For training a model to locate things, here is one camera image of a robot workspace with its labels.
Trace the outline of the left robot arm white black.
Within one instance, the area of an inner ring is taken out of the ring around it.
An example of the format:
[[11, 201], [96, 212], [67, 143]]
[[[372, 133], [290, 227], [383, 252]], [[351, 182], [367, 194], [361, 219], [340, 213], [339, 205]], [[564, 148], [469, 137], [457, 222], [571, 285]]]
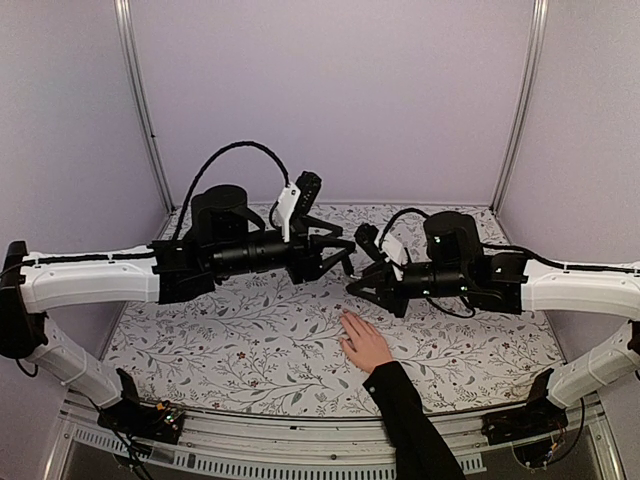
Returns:
[[279, 224], [267, 229], [247, 192], [217, 185], [190, 203], [184, 235], [128, 250], [47, 256], [12, 242], [1, 273], [1, 354], [26, 360], [84, 394], [128, 434], [148, 426], [131, 376], [104, 366], [48, 321], [58, 307], [108, 302], [184, 303], [236, 275], [284, 269], [295, 284], [320, 279], [335, 265], [352, 274], [352, 241], [341, 227], [310, 216], [318, 186], [286, 186], [276, 201]]

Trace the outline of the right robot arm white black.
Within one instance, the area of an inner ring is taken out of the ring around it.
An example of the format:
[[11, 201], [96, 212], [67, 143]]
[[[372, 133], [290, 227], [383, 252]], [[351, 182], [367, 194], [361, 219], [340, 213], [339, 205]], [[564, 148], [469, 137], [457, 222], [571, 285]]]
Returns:
[[626, 320], [578, 359], [535, 378], [528, 406], [517, 415], [524, 435], [539, 435], [554, 422], [556, 409], [638, 370], [638, 265], [571, 264], [524, 247], [490, 245], [481, 241], [474, 218], [456, 211], [425, 216], [423, 229], [428, 259], [414, 262], [387, 229], [359, 226], [356, 243], [373, 262], [348, 293], [398, 318], [412, 299], [459, 298], [471, 311], [574, 311]]

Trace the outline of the black sleeved forearm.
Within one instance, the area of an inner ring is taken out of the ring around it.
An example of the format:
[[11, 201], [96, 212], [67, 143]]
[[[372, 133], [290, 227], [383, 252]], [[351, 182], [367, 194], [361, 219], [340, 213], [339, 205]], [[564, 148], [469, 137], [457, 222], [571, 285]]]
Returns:
[[463, 479], [446, 442], [423, 412], [421, 397], [402, 365], [376, 367], [364, 388], [378, 407], [395, 449], [398, 479]]

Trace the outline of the person's bare hand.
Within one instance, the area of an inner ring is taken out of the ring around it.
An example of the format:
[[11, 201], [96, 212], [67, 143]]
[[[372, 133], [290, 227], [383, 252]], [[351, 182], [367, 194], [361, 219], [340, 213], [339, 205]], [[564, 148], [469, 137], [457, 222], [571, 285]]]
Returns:
[[340, 322], [344, 335], [339, 344], [358, 369], [371, 374], [378, 366], [393, 361], [386, 340], [370, 323], [349, 310], [342, 312]]

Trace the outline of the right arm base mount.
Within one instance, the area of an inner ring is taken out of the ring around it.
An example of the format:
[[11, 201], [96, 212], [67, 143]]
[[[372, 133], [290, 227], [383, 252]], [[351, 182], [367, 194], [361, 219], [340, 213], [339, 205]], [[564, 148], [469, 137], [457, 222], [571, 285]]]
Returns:
[[523, 406], [482, 416], [481, 433], [490, 445], [542, 435], [568, 426], [566, 408], [556, 406], [548, 398], [548, 383], [553, 372], [553, 369], [547, 369], [535, 377]]

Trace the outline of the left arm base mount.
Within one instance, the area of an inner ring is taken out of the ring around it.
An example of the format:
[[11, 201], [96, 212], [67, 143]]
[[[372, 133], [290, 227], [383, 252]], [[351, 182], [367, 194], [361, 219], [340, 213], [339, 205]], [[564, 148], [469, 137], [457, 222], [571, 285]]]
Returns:
[[131, 437], [177, 445], [185, 410], [169, 400], [143, 404], [133, 378], [121, 368], [116, 373], [122, 386], [120, 399], [113, 406], [100, 408], [98, 425]]

